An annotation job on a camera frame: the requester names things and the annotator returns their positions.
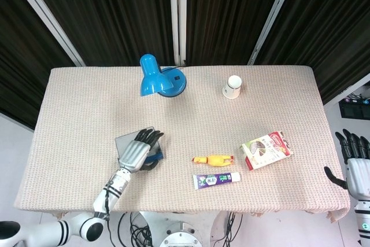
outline rubber chicken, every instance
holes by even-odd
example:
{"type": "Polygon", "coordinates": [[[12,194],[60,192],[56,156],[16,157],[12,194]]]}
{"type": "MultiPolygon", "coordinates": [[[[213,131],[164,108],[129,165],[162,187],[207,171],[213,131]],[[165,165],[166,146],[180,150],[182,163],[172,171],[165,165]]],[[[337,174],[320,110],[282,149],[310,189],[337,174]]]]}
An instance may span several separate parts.
{"type": "Polygon", "coordinates": [[[222,167],[234,164],[234,156],[197,156],[193,158],[195,163],[208,163],[211,166],[222,167]]]}

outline toothpaste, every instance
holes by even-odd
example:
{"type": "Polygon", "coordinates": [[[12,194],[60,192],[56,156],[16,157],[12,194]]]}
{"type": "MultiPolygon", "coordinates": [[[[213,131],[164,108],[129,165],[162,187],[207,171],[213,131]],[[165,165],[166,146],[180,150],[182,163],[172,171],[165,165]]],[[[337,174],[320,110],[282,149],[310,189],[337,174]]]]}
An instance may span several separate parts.
{"type": "Polygon", "coordinates": [[[193,175],[195,189],[202,189],[224,183],[239,182],[241,175],[239,172],[214,174],[214,175],[193,175]]]}

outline snack box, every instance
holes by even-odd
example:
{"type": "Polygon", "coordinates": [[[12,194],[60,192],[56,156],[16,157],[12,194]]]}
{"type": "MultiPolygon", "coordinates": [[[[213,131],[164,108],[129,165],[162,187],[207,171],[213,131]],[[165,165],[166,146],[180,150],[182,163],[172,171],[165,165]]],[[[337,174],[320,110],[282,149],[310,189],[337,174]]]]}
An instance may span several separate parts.
{"type": "Polygon", "coordinates": [[[240,148],[249,170],[261,168],[293,154],[282,131],[248,141],[240,148]]]}

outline white robotic arm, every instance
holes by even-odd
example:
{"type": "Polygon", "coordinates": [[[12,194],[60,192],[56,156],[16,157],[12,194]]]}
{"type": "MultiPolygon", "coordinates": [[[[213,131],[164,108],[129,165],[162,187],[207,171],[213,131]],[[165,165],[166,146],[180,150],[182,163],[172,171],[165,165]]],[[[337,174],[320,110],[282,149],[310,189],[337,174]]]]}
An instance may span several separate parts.
{"type": "Polygon", "coordinates": [[[343,189],[348,189],[350,195],[358,202],[354,207],[357,217],[357,227],[362,247],[370,247],[370,143],[348,130],[343,130],[346,138],[336,132],[342,147],[346,164],[347,181],[336,178],[328,167],[324,167],[329,180],[343,189]]]}
{"type": "Polygon", "coordinates": [[[72,235],[87,241],[97,240],[109,220],[109,212],[121,197],[130,175],[143,166],[149,150],[163,133],[141,130],[129,143],[119,160],[118,169],[109,179],[94,202],[95,213],[81,213],[70,220],[21,227],[17,222],[0,222],[0,247],[13,247],[24,242],[26,247],[52,247],[66,244],[72,235]]]}

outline table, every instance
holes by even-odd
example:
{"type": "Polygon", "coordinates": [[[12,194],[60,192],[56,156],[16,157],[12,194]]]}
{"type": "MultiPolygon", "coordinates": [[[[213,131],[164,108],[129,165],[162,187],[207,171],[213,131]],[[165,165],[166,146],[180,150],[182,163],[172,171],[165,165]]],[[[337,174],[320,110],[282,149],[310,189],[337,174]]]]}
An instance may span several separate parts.
{"type": "Polygon", "coordinates": [[[187,87],[175,98],[140,96],[139,67],[52,70],[28,164],[15,202],[31,211],[91,211],[118,167],[114,139],[154,126],[165,158],[138,172],[116,211],[234,211],[255,215],[297,209],[349,210],[348,193],[332,184],[324,166],[342,177],[323,104],[309,67],[212,66],[181,69],[187,87]],[[237,99],[222,88],[230,75],[243,80],[237,99]],[[249,171],[241,143],[282,130],[294,154],[249,171]],[[194,156],[233,154],[224,168],[194,164],[194,156]],[[194,190],[194,174],[240,172],[238,183],[194,190]]]}

